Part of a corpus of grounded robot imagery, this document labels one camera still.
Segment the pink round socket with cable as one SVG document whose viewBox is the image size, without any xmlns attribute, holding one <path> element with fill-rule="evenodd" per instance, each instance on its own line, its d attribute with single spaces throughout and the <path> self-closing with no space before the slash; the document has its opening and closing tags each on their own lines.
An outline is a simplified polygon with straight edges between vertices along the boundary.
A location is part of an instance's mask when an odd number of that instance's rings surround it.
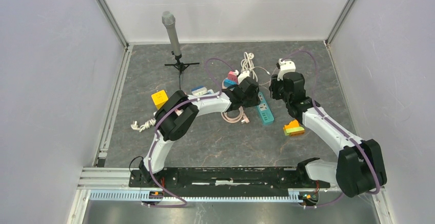
<svg viewBox="0 0 435 224">
<path fill-rule="evenodd" d="M 228 116 L 228 113 L 221 113 L 221 117 L 228 123 L 235 124 L 241 122 L 243 124 L 250 123 L 248 116 L 246 115 L 244 108 L 239 107 L 239 114 L 235 117 Z"/>
</svg>

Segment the blue adapter plug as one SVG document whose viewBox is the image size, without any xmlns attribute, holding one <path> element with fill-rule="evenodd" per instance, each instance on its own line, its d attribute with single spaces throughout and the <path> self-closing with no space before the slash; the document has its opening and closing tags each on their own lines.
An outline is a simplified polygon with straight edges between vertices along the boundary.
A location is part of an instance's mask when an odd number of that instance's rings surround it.
<svg viewBox="0 0 435 224">
<path fill-rule="evenodd" d="M 230 80 L 230 79 L 224 79 L 223 80 L 223 82 L 222 82 L 222 86 L 223 86 L 223 88 L 229 88 L 229 87 L 231 87 L 231 86 L 234 86 L 234 85 L 236 85 L 237 83 L 235 82 L 235 81 L 232 81 L 232 80 Z"/>
</svg>

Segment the yellow cube adapter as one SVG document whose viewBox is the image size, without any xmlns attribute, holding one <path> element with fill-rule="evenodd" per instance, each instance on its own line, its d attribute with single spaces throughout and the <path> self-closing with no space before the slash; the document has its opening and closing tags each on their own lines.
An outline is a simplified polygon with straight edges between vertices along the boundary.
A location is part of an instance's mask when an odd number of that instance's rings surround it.
<svg viewBox="0 0 435 224">
<path fill-rule="evenodd" d="M 165 90 L 153 93 L 151 98 L 157 110 L 159 110 L 169 99 Z"/>
</svg>

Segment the pink adapter plug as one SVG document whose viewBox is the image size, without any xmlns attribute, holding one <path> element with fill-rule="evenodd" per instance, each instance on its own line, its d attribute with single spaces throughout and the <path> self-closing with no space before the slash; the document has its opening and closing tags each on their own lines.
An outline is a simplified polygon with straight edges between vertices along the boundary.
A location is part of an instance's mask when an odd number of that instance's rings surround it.
<svg viewBox="0 0 435 224">
<path fill-rule="evenodd" d="M 239 74 L 238 71 L 230 71 L 230 72 L 228 72 L 227 79 L 237 84 L 238 83 L 238 74 Z"/>
</svg>

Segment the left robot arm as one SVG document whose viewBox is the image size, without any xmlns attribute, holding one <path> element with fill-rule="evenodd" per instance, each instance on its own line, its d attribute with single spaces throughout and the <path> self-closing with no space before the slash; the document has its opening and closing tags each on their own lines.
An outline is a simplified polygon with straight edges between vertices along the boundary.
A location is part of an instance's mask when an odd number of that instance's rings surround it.
<svg viewBox="0 0 435 224">
<path fill-rule="evenodd" d="M 154 116 L 154 138 L 139 166 L 142 181 L 149 187 L 160 183 L 160 171 L 164 168 L 173 143 L 188 132 L 198 116 L 227 113 L 259 104 L 259 84 L 251 77 L 213 94 L 194 96 L 186 95 L 181 90 L 176 91 Z"/>
</svg>

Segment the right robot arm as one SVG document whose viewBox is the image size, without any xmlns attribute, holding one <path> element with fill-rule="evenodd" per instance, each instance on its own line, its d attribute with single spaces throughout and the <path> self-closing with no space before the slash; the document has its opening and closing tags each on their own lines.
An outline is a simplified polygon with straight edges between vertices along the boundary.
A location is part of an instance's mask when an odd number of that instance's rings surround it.
<svg viewBox="0 0 435 224">
<path fill-rule="evenodd" d="M 271 77 L 270 96 L 282 100 L 291 117 L 313 131 L 337 156 L 336 162 L 309 159 L 301 163 L 296 180 L 309 187 L 317 180 L 337 185 L 348 197 L 378 194 L 387 183 L 380 144 L 364 140 L 336 122 L 312 97 L 307 96 L 301 73 L 289 72 Z"/>
</svg>

